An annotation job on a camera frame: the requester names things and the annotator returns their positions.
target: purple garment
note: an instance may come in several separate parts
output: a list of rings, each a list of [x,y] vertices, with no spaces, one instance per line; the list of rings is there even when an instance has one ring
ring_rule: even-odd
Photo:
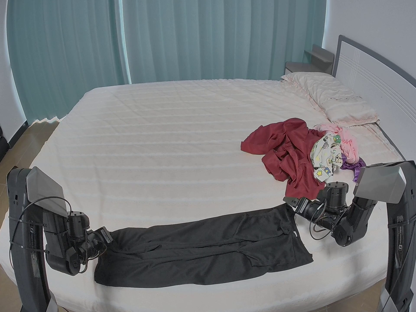
[[[341,157],[342,157],[342,162],[343,162],[343,164],[342,164],[342,166],[341,166],[341,169],[342,170],[354,170],[354,179],[352,180],[353,182],[357,182],[357,179],[358,179],[358,176],[359,176],[359,174],[360,174],[360,170],[361,170],[361,168],[363,167],[363,166],[366,166],[366,163],[364,162],[364,160],[360,157],[360,159],[358,160],[358,162],[357,163],[355,163],[355,164],[350,164],[350,163],[347,163],[345,160],[346,160],[346,156],[342,153],[341,154]]]

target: black pants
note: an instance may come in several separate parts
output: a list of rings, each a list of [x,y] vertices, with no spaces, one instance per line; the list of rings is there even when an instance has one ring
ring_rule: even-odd
[[[313,261],[287,204],[196,222],[128,227],[111,235],[114,242],[99,258],[94,278],[112,287],[226,283]]]

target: mattress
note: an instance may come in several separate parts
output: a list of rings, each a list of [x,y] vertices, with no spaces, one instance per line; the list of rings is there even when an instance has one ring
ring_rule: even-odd
[[[283,203],[285,182],[267,173],[261,156],[240,142],[260,125],[291,117],[309,127],[328,122],[287,81],[202,80],[133,84],[89,91],[59,124],[32,166],[64,190],[91,228],[196,221]],[[351,127],[367,164],[401,160],[375,124]],[[333,180],[350,185],[353,172]],[[364,290],[387,269],[387,212],[378,203],[364,238],[340,247],[328,236],[314,241],[308,221],[296,218],[314,262],[233,283],[169,288],[112,288],[94,282],[95,263],[74,277],[47,265],[58,304],[90,311],[305,312]],[[0,230],[0,263],[9,265],[8,214]]]

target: floor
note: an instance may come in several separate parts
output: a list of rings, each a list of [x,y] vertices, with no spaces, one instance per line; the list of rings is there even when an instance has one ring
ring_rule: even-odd
[[[32,125],[24,132],[13,149],[8,151],[6,156],[0,162],[1,219],[4,218],[4,215],[8,210],[8,196],[5,188],[7,173],[15,165],[22,168],[28,168],[57,125],[58,122],[43,122]],[[311,312],[375,312],[379,301],[380,290],[383,285],[384,280],[376,283],[363,292],[341,299],[338,302]],[[18,289],[4,273],[1,266],[0,304],[2,311],[19,312],[21,308]]]

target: white headboard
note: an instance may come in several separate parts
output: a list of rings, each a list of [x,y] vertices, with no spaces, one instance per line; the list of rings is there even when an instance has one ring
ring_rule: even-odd
[[[332,75],[377,111],[379,127],[402,157],[416,160],[416,79],[342,35]]]

